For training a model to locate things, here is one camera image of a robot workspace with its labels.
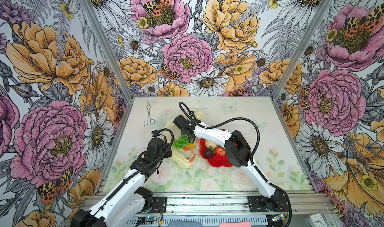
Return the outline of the translucent yellowish plastic bag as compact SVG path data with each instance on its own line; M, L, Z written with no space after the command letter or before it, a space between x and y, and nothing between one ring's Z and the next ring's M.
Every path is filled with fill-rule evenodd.
M171 130L174 134L174 141L179 139L181 135L181 131L173 124L173 120L181 113L170 112L166 116L166 125L165 128ZM189 139L190 143L187 147L183 149L176 149L172 145L172 161L174 161L179 167L187 169L194 165L196 160L200 156L200 139L195 138L194 142L192 139Z

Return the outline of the cream fake garlic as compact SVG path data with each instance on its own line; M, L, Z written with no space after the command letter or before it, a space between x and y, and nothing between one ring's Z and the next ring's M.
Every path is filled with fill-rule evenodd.
M218 145L216 143L214 143L212 141L208 141L208 140L205 140L205 146L206 146L206 148L209 148L212 151L214 151L218 147Z

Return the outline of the red flower-shaped bowl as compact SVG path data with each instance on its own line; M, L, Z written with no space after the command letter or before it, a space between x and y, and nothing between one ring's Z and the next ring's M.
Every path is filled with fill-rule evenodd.
M232 167L225 150L226 141L230 139L232 133L227 130L202 130L198 132L200 139L200 155L207 160L209 165L215 168Z

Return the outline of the dark purple fake mangosteen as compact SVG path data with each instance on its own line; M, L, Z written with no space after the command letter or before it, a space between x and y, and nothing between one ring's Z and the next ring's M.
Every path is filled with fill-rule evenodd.
M214 157L214 152L210 148L206 148L203 152L205 159L211 159Z

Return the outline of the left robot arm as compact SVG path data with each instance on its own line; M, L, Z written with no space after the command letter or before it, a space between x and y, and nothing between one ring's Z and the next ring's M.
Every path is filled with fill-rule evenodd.
M153 192L144 183L157 171L164 158L171 157L170 143L158 137L150 140L146 151L139 154L125 177L99 202L87 211L79 210L72 227L121 227L135 214L148 212Z

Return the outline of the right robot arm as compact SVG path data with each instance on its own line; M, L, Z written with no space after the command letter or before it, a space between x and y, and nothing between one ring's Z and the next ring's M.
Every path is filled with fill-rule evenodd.
M238 130L232 132L221 130L217 126L207 126L195 119L177 116L173 124L181 131L181 135L189 138L202 138L223 147L227 160L234 167L239 167L256 185L261 195L257 205L267 211L276 211L281 202L285 202L284 193L273 185L254 161L254 153L244 136Z

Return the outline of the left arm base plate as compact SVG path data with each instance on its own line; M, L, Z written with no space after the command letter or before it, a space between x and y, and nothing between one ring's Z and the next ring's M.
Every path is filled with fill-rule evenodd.
M165 214L167 210L167 197L153 197L152 206L148 211L149 214Z

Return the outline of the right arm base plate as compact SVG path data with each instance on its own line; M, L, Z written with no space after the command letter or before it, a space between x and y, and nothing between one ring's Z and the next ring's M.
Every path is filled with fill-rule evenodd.
M269 212L289 212L289 203L285 196L278 201L268 199L263 196L248 196L247 202L244 204L251 213L269 213Z

